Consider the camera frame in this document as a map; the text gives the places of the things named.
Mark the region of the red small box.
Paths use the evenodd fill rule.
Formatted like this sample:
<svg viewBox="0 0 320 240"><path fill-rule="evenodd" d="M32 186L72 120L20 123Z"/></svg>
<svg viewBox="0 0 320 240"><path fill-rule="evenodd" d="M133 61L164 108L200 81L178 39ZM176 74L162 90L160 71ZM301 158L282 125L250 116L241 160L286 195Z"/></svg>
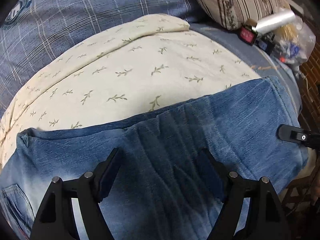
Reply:
<svg viewBox="0 0 320 240"><path fill-rule="evenodd" d="M257 39L258 33L252 29L252 26L242 24L238 37L246 44L253 46Z"/></svg>

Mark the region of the grey-blue plaid bedsheet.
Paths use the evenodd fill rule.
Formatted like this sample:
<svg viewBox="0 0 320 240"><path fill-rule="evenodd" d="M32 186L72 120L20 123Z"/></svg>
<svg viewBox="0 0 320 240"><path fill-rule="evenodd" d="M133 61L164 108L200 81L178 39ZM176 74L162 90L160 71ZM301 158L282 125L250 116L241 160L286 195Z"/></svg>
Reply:
<svg viewBox="0 0 320 240"><path fill-rule="evenodd" d="M222 29L215 24L192 23L190 28L224 46L261 77L276 76L285 87L296 113L301 113L302 100L297 81L290 67L268 55L256 45L250 46L242 42L237 33Z"/></svg>

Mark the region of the cream leaf-print blanket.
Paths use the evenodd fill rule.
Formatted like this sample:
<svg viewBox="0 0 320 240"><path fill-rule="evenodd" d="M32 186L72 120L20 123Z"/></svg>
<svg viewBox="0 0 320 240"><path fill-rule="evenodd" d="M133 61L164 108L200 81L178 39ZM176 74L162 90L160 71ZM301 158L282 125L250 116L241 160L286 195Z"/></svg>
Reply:
<svg viewBox="0 0 320 240"><path fill-rule="evenodd" d="M1 119L1 164L25 129L105 124L256 78L248 64L186 21L140 17L80 42L16 93Z"/></svg>

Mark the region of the clear plastic bag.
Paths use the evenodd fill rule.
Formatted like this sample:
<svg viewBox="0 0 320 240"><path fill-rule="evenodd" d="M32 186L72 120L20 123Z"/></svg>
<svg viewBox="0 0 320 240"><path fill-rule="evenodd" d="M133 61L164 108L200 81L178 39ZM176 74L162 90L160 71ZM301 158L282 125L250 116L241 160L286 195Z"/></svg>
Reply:
<svg viewBox="0 0 320 240"><path fill-rule="evenodd" d="M308 61L316 44L316 36L307 24L296 21L274 31L275 57L282 63L300 66Z"/></svg>

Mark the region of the silver cylindrical bottle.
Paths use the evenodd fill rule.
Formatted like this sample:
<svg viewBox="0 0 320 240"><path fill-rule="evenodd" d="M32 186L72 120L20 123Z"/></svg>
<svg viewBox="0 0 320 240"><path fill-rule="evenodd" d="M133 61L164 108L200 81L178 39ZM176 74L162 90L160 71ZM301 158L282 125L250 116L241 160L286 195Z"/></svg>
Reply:
<svg viewBox="0 0 320 240"><path fill-rule="evenodd" d="M286 24L294 22L295 19L296 15L292 10L279 8L278 12L259 19L257 25L253 27L253 30L264 35Z"/></svg>

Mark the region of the blue denim jeans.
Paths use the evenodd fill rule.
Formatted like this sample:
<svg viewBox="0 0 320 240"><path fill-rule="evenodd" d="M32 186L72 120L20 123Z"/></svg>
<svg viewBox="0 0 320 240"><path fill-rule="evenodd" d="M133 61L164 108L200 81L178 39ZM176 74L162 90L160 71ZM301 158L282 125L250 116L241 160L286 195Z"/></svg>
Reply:
<svg viewBox="0 0 320 240"><path fill-rule="evenodd" d="M51 179L79 178L118 147L123 163L100 204L114 238L205 239L222 204L200 176L198 152L207 148L244 178L266 176L281 192L308 161L305 147L277 138L282 124L299 125L271 76L108 124L26 129L1 172L4 217L28 239Z"/></svg>

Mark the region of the blue plaid pillow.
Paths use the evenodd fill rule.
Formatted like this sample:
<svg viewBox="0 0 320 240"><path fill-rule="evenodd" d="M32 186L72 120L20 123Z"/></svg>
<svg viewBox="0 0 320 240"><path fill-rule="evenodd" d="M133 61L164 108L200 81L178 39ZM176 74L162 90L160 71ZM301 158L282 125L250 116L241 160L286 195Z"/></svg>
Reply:
<svg viewBox="0 0 320 240"><path fill-rule="evenodd" d="M1 111L40 69L86 38L146 14L194 23L196 0L18 0L1 25Z"/></svg>

